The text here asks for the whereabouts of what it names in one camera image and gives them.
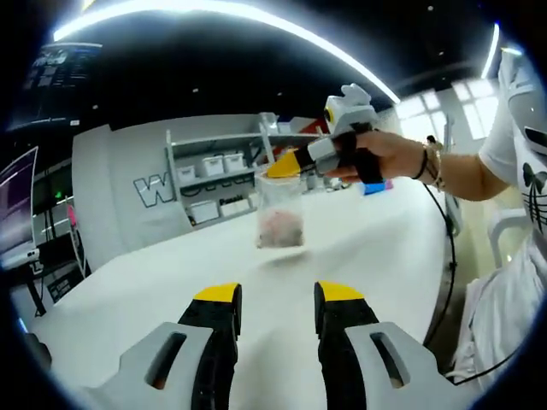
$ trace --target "ceiling light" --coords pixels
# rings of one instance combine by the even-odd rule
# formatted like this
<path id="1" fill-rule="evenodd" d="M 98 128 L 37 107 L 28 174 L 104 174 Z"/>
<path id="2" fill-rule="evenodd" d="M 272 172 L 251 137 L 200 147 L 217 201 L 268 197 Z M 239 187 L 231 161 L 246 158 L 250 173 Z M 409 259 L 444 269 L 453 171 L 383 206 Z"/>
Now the ceiling light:
<path id="1" fill-rule="evenodd" d="M 502 47 L 502 51 L 504 53 L 509 53 L 509 54 L 514 55 L 514 56 L 522 56 L 522 51 L 517 50 L 517 49 L 511 49 L 510 47 Z"/>
<path id="2" fill-rule="evenodd" d="M 494 34 L 492 35 L 492 43 L 490 44 L 490 52 L 488 53 L 488 58 L 486 59 L 485 68 L 482 70 L 480 77 L 485 79 L 488 76 L 492 61 L 494 60 L 494 55 L 497 50 L 497 42 L 499 41 L 499 25 L 494 24 Z"/>
<path id="3" fill-rule="evenodd" d="M 82 11 L 87 9 L 89 6 L 91 6 L 95 2 L 95 0 L 83 0 L 82 1 Z"/>
<path id="4" fill-rule="evenodd" d="M 62 38 L 77 32 L 78 30 L 97 24 L 100 21 L 105 21 L 121 15 L 137 13 L 140 11 L 154 10 L 180 13 L 190 11 L 210 11 L 224 15 L 235 15 L 237 17 L 260 21 L 261 23 L 269 26 L 277 27 L 285 32 L 290 32 L 299 38 L 315 44 L 316 46 L 337 57 L 339 60 L 345 62 L 381 89 L 394 103 L 399 103 L 401 101 L 400 98 L 397 97 L 397 95 L 395 95 L 395 93 L 390 90 L 378 77 L 368 70 L 368 68 L 364 67 L 355 58 L 348 55 L 334 44 L 329 43 L 324 38 L 321 38 L 294 23 L 246 4 L 215 0 L 185 0 L 184 2 L 181 2 L 180 0 L 131 0 L 124 3 L 117 3 L 86 15 L 81 15 L 76 20 L 73 20 L 67 25 L 56 30 L 53 33 L 53 39 L 55 41 L 59 41 Z"/>

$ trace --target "person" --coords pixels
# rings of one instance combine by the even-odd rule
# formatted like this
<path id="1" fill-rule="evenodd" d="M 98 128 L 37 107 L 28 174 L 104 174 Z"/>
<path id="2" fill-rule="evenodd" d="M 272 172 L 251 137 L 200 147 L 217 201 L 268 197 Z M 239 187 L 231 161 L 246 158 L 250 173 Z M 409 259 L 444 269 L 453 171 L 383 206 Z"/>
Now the person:
<path id="1" fill-rule="evenodd" d="M 437 142 L 437 139 L 435 139 L 433 135 L 428 135 L 426 140 L 427 144 L 433 149 L 437 149 L 439 151 L 443 150 L 443 145 L 440 142 Z"/>
<path id="2" fill-rule="evenodd" d="M 469 201 L 490 199 L 510 185 L 522 194 L 533 224 L 531 235 L 508 265 L 475 279 L 465 291 L 454 368 L 447 377 L 458 382 L 503 363 L 466 384 L 473 384 L 477 393 L 492 384 L 522 344 L 547 281 L 547 136 L 541 132 L 547 122 L 544 125 L 545 110 L 540 105 L 544 94 L 522 93 L 541 90 L 532 73 L 524 56 L 503 53 L 496 117 L 477 155 L 441 153 L 390 132 L 367 132 L 357 138 L 358 147 L 379 157 L 385 179 L 415 178 Z M 339 168 L 330 176 L 359 180 L 353 167 Z"/>

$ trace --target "window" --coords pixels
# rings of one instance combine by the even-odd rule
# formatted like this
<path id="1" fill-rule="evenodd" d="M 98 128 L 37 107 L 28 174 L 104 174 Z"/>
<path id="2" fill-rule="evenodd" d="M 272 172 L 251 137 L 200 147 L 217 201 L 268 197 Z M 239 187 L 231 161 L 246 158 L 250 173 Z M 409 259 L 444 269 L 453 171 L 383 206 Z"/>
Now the window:
<path id="1" fill-rule="evenodd" d="M 437 111 L 436 113 L 431 114 L 431 119 L 433 121 L 433 127 L 435 128 L 435 133 L 433 135 L 437 136 L 437 140 L 444 144 L 446 116 L 442 111 Z"/>
<path id="2" fill-rule="evenodd" d="M 471 95 L 475 98 L 492 96 L 495 91 L 490 80 L 488 79 L 475 79 L 468 81 L 468 87 L 471 91 Z"/>
<path id="3" fill-rule="evenodd" d="M 488 136 L 494 125 L 494 118 L 496 118 L 497 97 L 481 98 L 475 101 L 475 107 L 477 107 L 477 112 L 479 113 L 482 130 L 485 136 Z"/>
<path id="4" fill-rule="evenodd" d="M 428 135 L 437 135 L 428 114 L 416 115 L 401 121 L 401 129 L 406 138 L 423 143 Z"/>
<path id="5" fill-rule="evenodd" d="M 439 109 L 441 108 L 441 103 L 438 101 L 437 94 L 435 91 L 426 92 L 423 95 L 424 101 L 426 102 L 427 109 Z"/>
<path id="6" fill-rule="evenodd" d="M 467 101 L 471 98 L 471 94 L 469 94 L 468 88 L 465 84 L 453 84 L 452 87 L 454 88 L 454 91 L 460 101 Z"/>
<path id="7" fill-rule="evenodd" d="M 417 114 L 421 114 L 425 110 L 426 107 L 421 101 L 420 96 L 411 97 L 407 100 L 403 100 L 395 106 L 395 112 L 397 113 L 397 117 L 399 117 L 399 120 L 404 120 Z"/>
<path id="8" fill-rule="evenodd" d="M 468 120 L 473 139 L 486 138 L 494 125 L 496 91 L 488 79 L 472 79 L 452 85 Z"/>
<path id="9" fill-rule="evenodd" d="M 403 135 L 421 143 L 426 142 L 428 135 L 433 135 L 444 143 L 446 119 L 440 108 L 441 104 L 433 90 L 401 101 L 395 111 L 401 121 Z"/>
<path id="10" fill-rule="evenodd" d="M 485 137 L 485 132 L 482 129 L 482 125 L 479 120 L 479 113 L 474 104 L 466 104 L 463 106 L 463 111 L 468 119 L 469 128 L 471 128 L 471 136 L 473 139 L 481 139 Z"/>

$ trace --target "bracelet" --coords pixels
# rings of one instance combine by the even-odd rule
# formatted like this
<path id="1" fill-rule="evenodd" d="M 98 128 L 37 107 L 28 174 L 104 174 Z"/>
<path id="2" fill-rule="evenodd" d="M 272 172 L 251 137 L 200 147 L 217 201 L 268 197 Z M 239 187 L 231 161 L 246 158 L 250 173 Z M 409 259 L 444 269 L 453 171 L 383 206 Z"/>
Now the bracelet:
<path id="1" fill-rule="evenodd" d="M 438 190 L 442 190 L 444 188 L 444 181 L 443 177 L 441 176 L 441 153 L 437 149 L 435 149 L 435 156 L 437 157 L 438 170 L 437 176 L 435 177 L 435 180 L 432 184 L 435 185 Z"/>
<path id="2" fill-rule="evenodd" d="M 420 171 L 418 172 L 418 175 L 413 177 L 413 179 L 419 179 L 424 174 L 424 171 L 426 170 L 426 165 L 427 165 L 427 148 L 424 147 L 424 156 L 421 159 Z"/>

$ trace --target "transparent cup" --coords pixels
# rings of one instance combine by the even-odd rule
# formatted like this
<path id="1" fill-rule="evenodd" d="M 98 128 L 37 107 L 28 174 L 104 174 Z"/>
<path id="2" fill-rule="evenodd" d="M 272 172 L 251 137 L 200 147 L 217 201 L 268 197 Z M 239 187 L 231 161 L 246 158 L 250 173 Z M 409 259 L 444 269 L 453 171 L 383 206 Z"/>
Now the transparent cup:
<path id="1" fill-rule="evenodd" d="M 258 195 L 258 248 L 290 248 L 302 246 L 303 181 L 294 178 L 271 179 L 265 170 L 255 174 Z"/>

